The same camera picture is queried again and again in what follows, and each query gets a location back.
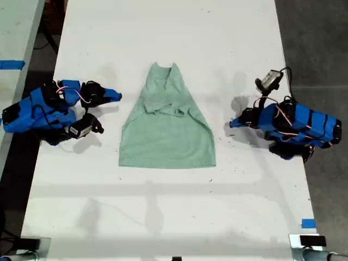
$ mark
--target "concrete floor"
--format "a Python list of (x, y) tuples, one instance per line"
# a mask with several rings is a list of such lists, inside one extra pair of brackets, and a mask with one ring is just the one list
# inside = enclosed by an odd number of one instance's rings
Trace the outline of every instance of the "concrete floor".
[[(341, 119), (345, 137), (348, 133), (348, 73), (345, 71), (348, 68), (348, 1), (275, 1), (285, 61), (293, 69), (296, 99)], [(43, 35), (38, 35), (35, 47), (46, 42)], [(50, 46), (33, 51), (26, 91), (34, 87), (32, 82), (39, 86), (43, 80), (52, 79), (56, 58)], [(333, 148), (317, 149), (305, 165), (318, 232), (326, 236), (328, 250), (338, 253), (348, 253), (347, 146), (348, 140), (343, 138)], [(15, 213), (23, 220), (25, 208), (19, 208), (21, 210)], [(20, 234), (20, 228), (14, 229)]]

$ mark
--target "table surface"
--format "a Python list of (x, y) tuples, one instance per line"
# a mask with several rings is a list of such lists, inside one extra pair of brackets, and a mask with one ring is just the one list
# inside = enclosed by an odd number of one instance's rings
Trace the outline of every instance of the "table surface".
[[(45, 0), (0, 1), (0, 60), (24, 60), (20, 70), (0, 70), (0, 110), (18, 102), (34, 47)], [(12, 135), (0, 128), (0, 178)]]
[[(155, 61), (179, 66), (214, 133), (216, 167), (118, 166), (122, 125)], [(292, 260), (288, 235), (316, 232), (301, 229), (313, 218), (302, 159), (225, 125), (259, 96), (255, 78), (282, 67), (273, 0), (70, 0), (55, 79), (95, 80), (123, 99), (91, 110), (104, 134), (41, 145), (22, 235), (52, 238), (49, 260)], [(271, 97), (287, 93), (284, 79)]]

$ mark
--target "green t-shirt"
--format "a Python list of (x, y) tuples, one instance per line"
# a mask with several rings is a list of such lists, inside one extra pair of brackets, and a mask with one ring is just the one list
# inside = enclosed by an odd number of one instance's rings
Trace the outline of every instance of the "green t-shirt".
[(123, 125), (119, 164), (161, 169), (216, 165), (212, 131), (176, 64), (152, 65)]

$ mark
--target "blue tape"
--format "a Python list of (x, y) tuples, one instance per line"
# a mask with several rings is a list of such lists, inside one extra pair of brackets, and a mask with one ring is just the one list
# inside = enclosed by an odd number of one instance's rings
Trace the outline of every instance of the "blue tape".
[(316, 228), (315, 219), (302, 219), (302, 228)]
[(0, 70), (21, 70), (25, 64), (25, 61), (0, 60)]

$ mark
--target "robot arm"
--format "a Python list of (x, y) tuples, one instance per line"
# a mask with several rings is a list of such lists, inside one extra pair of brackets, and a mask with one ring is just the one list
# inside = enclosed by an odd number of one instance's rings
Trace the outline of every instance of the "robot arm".
[[(34, 130), (51, 145), (70, 138), (79, 139), (91, 131), (103, 133), (101, 123), (87, 113), (88, 108), (121, 98), (120, 93), (103, 88), (93, 81), (83, 83), (82, 88), (77, 80), (62, 80), (58, 84), (52, 81), (3, 110), (4, 130), (9, 133)], [(86, 114), (77, 121), (70, 107), (80, 100)]]
[[(256, 79), (257, 89), (261, 92), (259, 106), (246, 108), (242, 114), (232, 120), (234, 127), (251, 127), (265, 132), (265, 139), (273, 140), (270, 152), (284, 159), (302, 155), (307, 161), (312, 156), (314, 147), (328, 148), (341, 141), (341, 121), (327, 114), (310, 110), (286, 96), (281, 103), (268, 95), (279, 88), (283, 77), (280, 71), (270, 71), (263, 80)], [(264, 108), (266, 99), (275, 101)]]

